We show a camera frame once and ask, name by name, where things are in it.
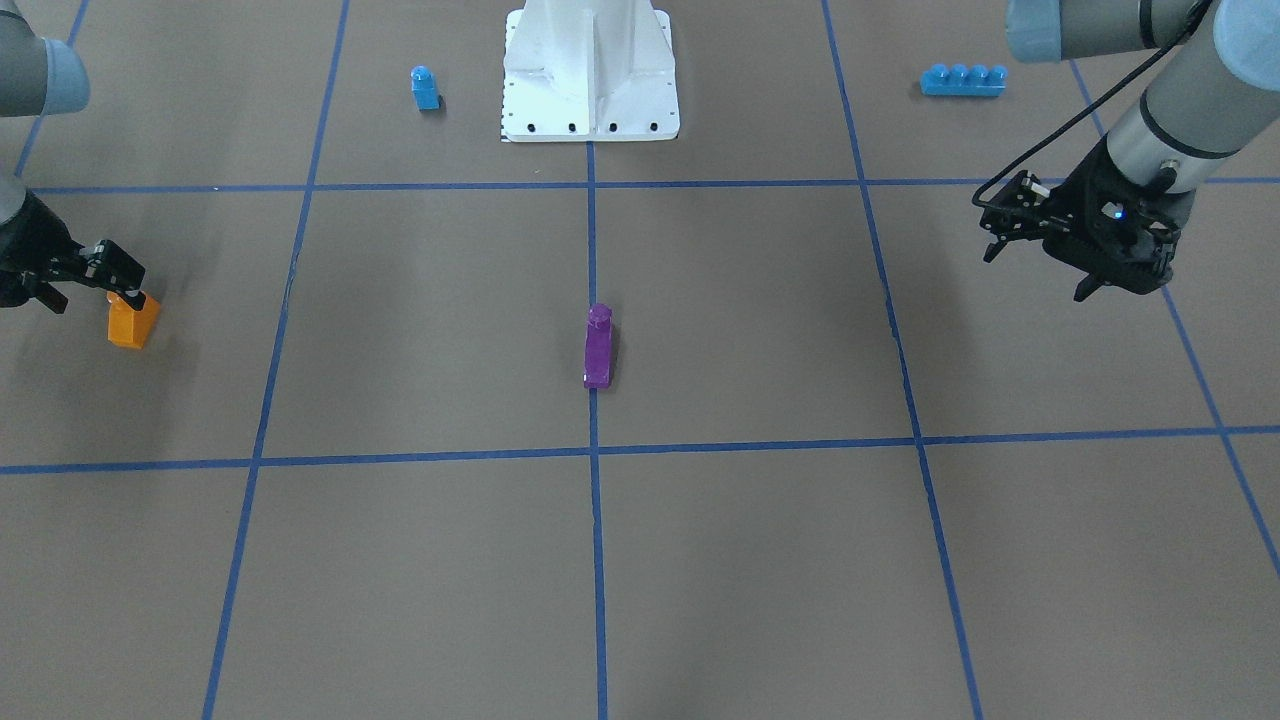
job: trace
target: brown floor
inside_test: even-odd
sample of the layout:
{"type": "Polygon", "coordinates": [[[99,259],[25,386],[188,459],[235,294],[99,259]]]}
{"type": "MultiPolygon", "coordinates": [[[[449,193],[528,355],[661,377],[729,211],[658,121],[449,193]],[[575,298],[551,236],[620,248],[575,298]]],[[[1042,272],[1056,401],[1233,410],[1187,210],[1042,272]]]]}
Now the brown floor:
{"type": "Polygon", "coordinates": [[[1276,128],[1078,305],[969,195],[1140,55],[668,0],[678,140],[517,146],[517,4],[23,3],[93,97],[0,164],[164,311],[0,314],[0,717],[1280,716],[1276,128]]]}

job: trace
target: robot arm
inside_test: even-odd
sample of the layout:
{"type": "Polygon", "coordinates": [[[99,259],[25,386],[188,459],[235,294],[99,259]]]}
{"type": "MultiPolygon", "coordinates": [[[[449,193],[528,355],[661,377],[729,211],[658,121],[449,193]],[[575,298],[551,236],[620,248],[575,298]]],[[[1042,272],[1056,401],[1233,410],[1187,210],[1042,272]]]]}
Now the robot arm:
{"type": "Polygon", "coordinates": [[[67,297],[50,283],[76,282],[119,295],[141,310],[145,270],[110,240],[84,247],[72,240],[58,215],[18,178],[0,173],[0,307],[23,305],[32,297],[54,313],[67,309],[67,297]]]}
{"type": "Polygon", "coordinates": [[[1019,59],[1164,45],[974,193],[984,210],[982,227],[996,236],[984,259],[995,260],[1014,240],[1043,240],[1048,255],[1087,273],[1076,301],[1108,284],[1139,295],[1160,288],[1172,278],[1196,188],[1280,117],[1280,0],[1012,0],[1007,26],[1019,59]],[[1021,170],[991,201],[980,200],[1014,167],[1183,41],[1187,46],[1061,186],[1048,190],[1021,170]]]}
{"type": "Polygon", "coordinates": [[[14,0],[0,0],[0,118],[76,113],[88,104],[79,55],[36,37],[14,0]]]}
{"type": "MultiPolygon", "coordinates": [[[[88,104],[88,76],[76,51],[36,37],[13,0],[0,0],[0,117],[74,113],[88,104]]],[[[145,270],[109,240],[86,249],[27,186],[0,170],[0,307],[35,297],[54,313],[67,297],[54,282],[119,295],[141,310],[145,270]]]]}

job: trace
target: blue block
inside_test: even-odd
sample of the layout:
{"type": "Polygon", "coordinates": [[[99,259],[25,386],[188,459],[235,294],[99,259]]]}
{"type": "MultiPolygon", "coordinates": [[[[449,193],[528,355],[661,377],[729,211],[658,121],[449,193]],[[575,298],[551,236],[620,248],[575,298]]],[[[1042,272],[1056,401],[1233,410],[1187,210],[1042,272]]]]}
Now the blue block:
{"type": "Polygon", "coordinates": [[[925,95],[951,95],[961,97],[998,97],[1005,91],[1005,78],[1009,70],[996,65],[989,70],[986,65],[969,69],[955,65],[947,69],[938,63],[920,76],[920,91],[925,95]]]}
{"type": "Polygon", "coordinates": [[[440,92],[435,88],[435,76],[426,65],[419,65],[410,73],[413,91],[413,100],[419,110],[438,110],[440,108],[440,92]]]}

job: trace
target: blue tape line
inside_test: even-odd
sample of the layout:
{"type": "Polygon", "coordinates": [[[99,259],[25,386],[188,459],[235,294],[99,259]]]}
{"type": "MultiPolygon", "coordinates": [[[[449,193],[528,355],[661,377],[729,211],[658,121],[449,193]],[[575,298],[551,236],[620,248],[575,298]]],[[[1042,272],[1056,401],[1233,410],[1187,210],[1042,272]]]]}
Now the blue tape line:
{"type": "Polygon", "coordinates": [[[586,143],[586,304],[595,305],[595,143],[586,143]]]}
{"type": "MultiPolygon", "coordinates": [[[[844,65],[840,60],[840,46],[836,42],[836,28],[831,19],[831,4],[822,0],[822,13],[827,23],[827,40],[831,45],[831,60],[836,70],[836,83],[840,87],[840,101],[845,110],[845,124],[849,128],[849,145],[854,152],[854,168],[858,170],[858,179],[864,181],[867,174],[863,169],[863,154],[858,145],[858,126],[854,123],[854,111],[849,102],[849,90],[845,83],[844,65]]],[[[890,288],[888,273],[884,269],[884,255],[881,251],[879,232],[876,227],[876,214],[872,209],[870,190],[865,182],[859,183],[863,196],[863,210],[867,213],[867,228],[872,237],[872,250],[876,254],[876,272],[879,274],[881,284],[884,287],[884,311],[888,316],[890,331],[893,334],[893,343],[897,346],[899,365],[902,372],[902,392],[906,397],[908,414],[911,418],[911,436],[915,445],[916,459],[920,465],[920,477],[924,482],[924,492],[929,503],[929,518],[933,523],[933,538],[938,548],[938,560],[942,566],[942,579],[946,584],[947,602],[951,605],[951,620],[955,626],[956,644],[960,650],[960,660],[964,665],[965,684],[969,689],[969,703],[973,707],[974,720],[982,720],[982,701],[978,694],[978,680],[973,669],[973,659],[969,653],[969,639],[964,626],[964,615],[960,610],[960,596],[956,592],[955,577],[951,573],[951,553],[947,550],[946,534],[942,529],[942,516],[938,511],[937,497],[933,491],[933,477],[929,470],[929,459],[925,452],[923,436],[920,432],[920,418],[915,406],[915,396],[911,391],[911,374],[906,365],[906,352],[902,346],[902,337],[899,332],[897,314],[893,311],[893,292],[890,288]]]]}
{"type": "Polygon", "coordinates": [[[388,452],[379,455],[308,455],[262,457],[262,468],[314,468],[324,465],[387,465],[397,462],[461,462],[470,460],[522,460],[531,457],[585,457],[586,447],[540,447],[530,450],[461,450],[442,452],[388,452]]]}
{"type": "Polygon", "coordinates": [[[0,475],[58,475],[72,473],[146,473],[151,470],[244,469],[248,459],[155,460],[146,462],[68,462],[0,466],[0,475]]]}
{"type": "Polygon", "coordinates": [[[316,192],[385,192],[406,190],[582,190],[585,182],[366,182],[316,184],[316,192]]]}
{"type": "Polygon", "coordinates": [[[1059,433],[1010,433],[992,436],[934,436],[924,445],[991,445],[1001,442],[1079,442],[1097,439],[1134,439],[1162,437],[1213,437],[1217,428],[1153,428],[1133,430],[1080,430],[1059,433]]]}
{"type": "MultiPolygon", "coordinates": [[[[1080,65],[1076,65],[1075,60],[1069,60],[1069,64],[1071,65],[1071,74],[1075,76],[1075,85],[1079,86],[1080,95],[1084,97],[1084,106],[1088,108],[1089,105],[1093,105],[1093,97],[1089,95],[1089,88],[1084,85],[1084,76],[1080,74],[1080,65]]],[[[1094,110],[1089,113],[1089,117],[1093,118],[1093,127],[1098,131],[1098,136],[1106,135],[1107,131],[1102,127],[1098,111],[1094,110]]]]}
{"type": "Polygon", "coordinates": [[[253,457],[248,469],[248,479],[244,483],[244,502],[241,507],[241,521],[236,530],[236,548],[232,553],[232,565],[227,578],[227,594],[223,598],[223,614],[218,625],[218,641],[214,644],[214,659],[209,669],[209,687],[205,691],[205,708],[202,720],[212,720],[214,705],[218,700],[218,683],[221,678],[223,656],[227,651],[227,638],[230,633],[232,609],[236,605],[236,589],[239,584],[241,562],[244,557],[244,542],[248,537],[248,524],[253,511],[253,495],[257,488],[257,474],[262,460],[262,447],[266,442],[266,428],[271,419],[271,402],[275,396],[275,379],[280,369],[280,355],[284,350],[284,333],[289,324],[289,300],[293,293],[293,281],[298,272],[298,256],[302,252],[302,242],[306,237],[307,218],[311,213],[312,186],[316,181],[316,172],[320,167],[320,150],[324,145],[325,124],[329,119],[329,105],[333,101],[333,86],[338,78],[338,65],[342,60],[343,37],[347,32],[347,15],[351,10],[351,0],[342,1],[342,10],[338,15],[338,29],[333,44],[333,56],[329,60],[329,77],[325,82],[324,100],[320,104],[320,118],[316,120],[315,143],[311,147],[311,167],[307,172],[307,190],[302,196],[302,208],[298,211],[298,229],[293,238],[293,251],[289,258],[289,272],[284,281],[284,293],[280,300],[280,315],[275,327],[275,342],[271,348],[271,364],[266,374],[266,387],[262,391],[262,410],[259,418],[257,434],[253,441],[253,457]]]}
{"type": "Polygon", "coordinates": [[[218,619],[218,639],[214,641],[214,659],[209,666],[209,685],[205,688],[205,707],[200,714],[202,720],[211,720],[214,703],[218,701],[218,682],[223,675],[223,657],[227,653],[227,637],[232,628],[232,610],[236,607],[236,589],[239,587],[239,569],[244,560],[244,541],[248,537],[248,520],[253,514],[253,496],[257,491],[257,466],[251,466],[244,482],[244,501],[241,503],[241,518],[236,525],[236,547],[232,550],[232,566],[227,574],[227,591],[223,594],[223,612],[218,619]]]}
{"type": "Polygon", "coordinates": [[[598,720],[609,719],[609,664],[604,614],[604,519],[600,501],[599,395],[588,392],[591,436],[591,557],[595,569],[595,701],[598,720]]]}
{"type": "MultiPolygon", "coordinates": [[[[1231,436],[1276,436],[1280,425],[1240,425],[1225,428],[1231,436]]],[[[924,436],[920,441],[933,445],[993,445],[1015,442],[1079,442],[1169,437],[1215,437],[1217,428],[1149,428],[1130,430],[1080,430],[1047,433],[1010,433],[986,436],[924,436]]],[[[847,438],[763,442],[703,442],[671,445],[614,445],[598,448],[599,455],[673,455],[713,452],[767,452],[778,450],[837,450],[868,447],[911,447],[915,438],[847,438]]],[[[453,462],[470,460],[521,460],[538,457],[588,457],[590,447],[536,447],[516,450],[457,450],[435,452],[390,452],[371,455],[298,455],[262,457],[260,468],[301,468],[325,465],[381,465],[396,462],[453,462]]],[[[131,473],[148,470],[207,470],[246,469],[255,461],[250,457],[220,457],[201,460],[156,460],[142,462],[68,462],[47,465],[0,465],[0,475],[56,475],[76,473],[131,473]]]]}
{"type": "MultiPolygon", "coordinates": [[[[81,0],[81,6],[76,10],[76,19],[72,20],[72,29],[67,35],[67,46],[76,47],[76,40],[79,37],[79,29],[84,24],[84,13],[88,12],[88,1],[81,0]]],[[[31,152],[36,149],[36,138],[40,136],[40,128],[45,124],[45,114],[41,113],[32,123],[31,129],[27,132],[27,142],[22,145],[22,154],[18,156],[18,164],[14,165],[13,174],[22,177],[23,170],[27,169],[27,160],[31,159],[31,152]]]]}
{"type": "Polygon", "coordinates": [[[1183,342],[1183,348],[1187,351],[1187,359],[1192,364],[1192,370],[1196,373],[1196,382],[1199,383],[1201,393],[1204,396],[1204,404],[1208,405],[1208,413],[1213,418],[1213,425],[1217,428],[1217,434],[1222,441],[1222,450],[1226,451],[1226,457],[1231,462],[1231,470],[1235,473],[1235,482],[1240,486],[1240,493],[1244,495],[1244,502],[1249,506],[1249,514],[1253,515],[1253,524],[1258,529],[1258,534],[1262,537],[1262,546],[1267,551],[1267,556],[1271,557],[1271,566],[1280,578],[1280,552],[1276,551],[1275,539],[1271,537],[1271,530],[1267,528],[1267,521],[1262,516],[1262,509],[1258,507],[1258,501],[1253,496],[1253,488],[1249,487],[1249,480],[1244,475],[1244,468],[1240,465],[1239,457],[1235,455],[1235,446],[1231,445],[1231,436],[1228,433],[1226,427],[1222,424],[1222,415],[1217,410],[1217,402],[1213,401],[1213,393],[1210,392],[1208,380],[1204,378],[1204,372],[1201,368],[1199,359],[1196,356],[1196,348],[1192,347],[1190,336],[1187,333],[1187,327],[1183,324],[1183,318],[1178,313],[1178,305],[1174,302],[1174,295],[1169,291],[1169,286],[1160,288],[1165,295],[1165,305],[1169,306],[1169,314],[1174,319],[1174,327],[1178,328],[1178,337],[1183,342]]]}
{"type": "Polygon", "coordinates": [[[605,190],[666,190],[676,187],[851,187],[854,178],[835,179],[719,179],[719,181],[602,181],[605,190]]]}
{"type": "Polygon", "coordinates": [[[910,447],[914,438],[800,439],[767,442],[689,442],[673,445],[613,445],[600,455],[672,455],[687,452],[762,452],[774,450],[835,450],[849,447],[910,447]]]}
{"type": "Polygon", "coordinates": [[[169,186],[84,186],[33,187],[40,195],[179,195],[202,192],[303,192],[305,184],[169,184],[169,186]]]}
{"type": "Polygon", "coordinates": [[[1274,436],[1280,434],[1280,425],[1236,425],[1226,428],[1231,436],[1274,436]]]}
{"type": "MultiPolygon", "coordinates": [[[[586,295],[595,304],[595,143],[586,143],[586,295]]],[[[609,717],[609,662],[604,616],[604,520],[600,507],[600,406],[588,391],[588,442],[591,459],[591,559],[595,577],[595,702],[598,720],[609,717]]]]}

